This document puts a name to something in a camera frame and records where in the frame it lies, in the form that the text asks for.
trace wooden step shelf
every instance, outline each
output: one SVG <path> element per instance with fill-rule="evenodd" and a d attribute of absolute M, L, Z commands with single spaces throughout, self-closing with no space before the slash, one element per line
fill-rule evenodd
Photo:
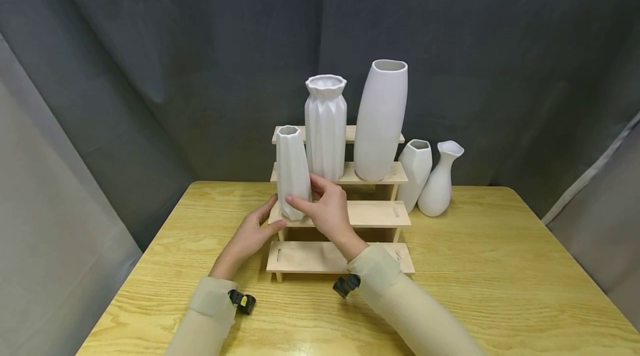
<path fill-rule="evenodd" d="M 409 249 L 405 243 L 376 243 L 386 249 L 400 263 L 405 274 L 413 274 Z M 267 272 L 275 273 L 279 283 L 282 273 L 342 274 L 347 272 L 347 261 L 331 242 L 271 242 Z"/>
<path fill-rule="evenodd" d="M 273 163 L 273 170 L 271 171 L 271 182 L 275 183 L 278 180 L 278 172 L 277 172 L 277 163 Z M 407 183 L 409 179 L 407 178 L 407 174 L 404 172 L 404 168 L 402 167 L 402 163 L 393 162 L 391 166 L 391 170 L 387 173 L 387 175 L 380 180 L 379 182 L 368 182 L 360 178 L 356 174 L 355 165 L 353 162 L 345 162 L 344 163 L 344 174 L 338 178 L 337 184 L 340 185 L 350 185 L 350 184 L 386 184 L 386 185 L 397 185 L 402 183 Z"/>
<path fill-rule="evenodd" d="M 278 128 L 282 126 L 276 126 L 276 129 L 273 131 L 273 137 L 271 137 L 271 144 L 276 143 L 276 132 Z M 296 126 L 300 129 L 300 134 L 302 134 L 302 141 L 307 140 L 306 130 L 304 130 L 304 126 Z M 346 130 L 346 142 L 347 144 L 353 144 L 356 140 L 356 126 L 347 126 Z M 404 136 L 400 134 L 400 138 L 398 139 L 399 144 L 404 144 Z"/>
<path fill-rule="evenodd" d="M 351 225 L 359 228 L 410 227 L 411 220 L 400 200 L 348 200 L 347 212 Z M 271 209 L 269 224 L 285 220 L 287 227 L 315 227 L 308 216 L 291 221 L 282 215 L 279 203 Z"/>

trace white vase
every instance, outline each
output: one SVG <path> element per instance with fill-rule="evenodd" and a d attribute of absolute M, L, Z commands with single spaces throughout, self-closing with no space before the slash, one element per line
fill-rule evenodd
<path fill-rule="evenodd" d="M 454 141 L 438 142 L 441 159 L 429 175 L 427 184 L 418 198 L 418 208 L 427 216 L 438 216 L 451 201 L 451 166 L 462 156 L 464 148 Z"/>
<path fill-rule="evenodd" d="M 407 63 L 379 60 L 371 64 L 359 105 L 353 148 L 355 170 L 377 182 L 396 158 L 407 106 Z"/>
<path fill-rule="evenodd" d="M 413 139 L 404 147 L 398 160 L 409 181 L 400 185 L 396 200 L 403 201 L 407 212 L 411 212 L 433 166 L 431 145 L 427 141 Z"/>
<path fill-rule="evenodd" d="M 310 77 L 304 104 L 309 171 L 336 182 L 344 173 L 347 103 L 342 90 L 347 80 L 332 74 Z"/>
<path fill-rule="evenodd" d="M 276 174 L 278 201 L 282 214 L 290 220 L 302 220 L 304 214 L 291 207 L 287 196 L 295 195 L 311 200 L 311 182 L 304 142 L 296 126 L 282 126 L 276 133 Z"/>

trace vase rim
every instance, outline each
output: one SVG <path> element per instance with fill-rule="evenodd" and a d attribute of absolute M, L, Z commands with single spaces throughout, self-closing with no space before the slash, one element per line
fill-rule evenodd
<path fill-rule="evenodd" d="M 416 143 L 420 143 L 421 145 L 426 145 L 426 146 L 420 146 L 420 147 L 416 147 Z M 411 141 L 407 142 L 408 146 L 411 146 L 413 149 L 417 150 L 417 151 L 430 151 L 431 150 L 431 144 L 429 143 L 429 141 L 425 141 L 422 139 L 412 139 Z"/>
<path fill-rule="evenodd" d="M 336 85 L 333 85 L 333 86 L 323 86 L 323 87 L 320 87 L 320 86 L 314 85 L 314 84 L 312 83 L 313 81 L 316 81 L 316 80 L 321 79 L 321 78 L 334 78 L 334 79 L 337 79 L 337 80 L 338 80 L 338 82 L 336 83 Z M 304 83 L 306 84 L 307 88 L 308 88 L 308 87 L 312 87 L 312 88 L 319 89 L 320 91 L 324 91 L 324 90 L 336 90 L 336 89 L 340 89 L 341 87 L 346 86 L 346 84 L 347 84 L 347 80 L 346 80 L 346 79 L 344 79 L 344 78 L 342 78 L 342 77 L 340 77 L 340 76 L 337 76 L 337 75 L 335 75 L 335 74 L 318 74 L 318 75 L 316 75 L 316 76 L 312 76 L 312 77 L 307 78 L 307 81 L 305 81 Z"/>
<path fill-rule="evenodd" d="M 278 128 L 279 136 L 293 136 L 300 132 L 300 129 L 296 126 L 282 126 Z"/>
<path fill-rule="evenodd" d="M 406 71 L 408 66 L 403 61 L 394 61 L 392 59 L 378 59 L 371 64 L 375 70 L 383 73 L 400 73 Z"/>
<path fill-rule="evenodd" d="M 448 153 L 455 157 L 462 156 L 464 148 L 456 141 L 438 142 L 438 150 L 440 153 Z"/>

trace beige sleeve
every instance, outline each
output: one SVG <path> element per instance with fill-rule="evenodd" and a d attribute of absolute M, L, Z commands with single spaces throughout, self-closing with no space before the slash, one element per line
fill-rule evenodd
<path fill-rule="evenodd" d="M 228 292 L 236 284 L 203 277 L 189 309 L 173 336 L 166 356 L 217 356 L 236 316 Z"/>
<path fill-rule="evenodd" d="M 464 326 L 400 271 L 384 248 L 372 245 L 348 269 L 361 277 L 362 298 L 418 356 L 484 355 Z"/>

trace wooden table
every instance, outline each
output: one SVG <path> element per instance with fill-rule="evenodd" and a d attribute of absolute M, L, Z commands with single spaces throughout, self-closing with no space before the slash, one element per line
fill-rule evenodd
<path fill-rule="evenodd" d="M 269 183 L 193 183 L 93 328 L 79 355 L 162 355 L 198 280 Z M 414 210 L 403 231 L 416 275 L 488 355 L 640 355 L 640 334 L 504 187 L 456 187 L 438 218 Z M 258 300 L 236 316 L 225 355 L 405 355 L 411 352 L 336 276 L 264 271 L 268 244 L 237 276 Z"/>

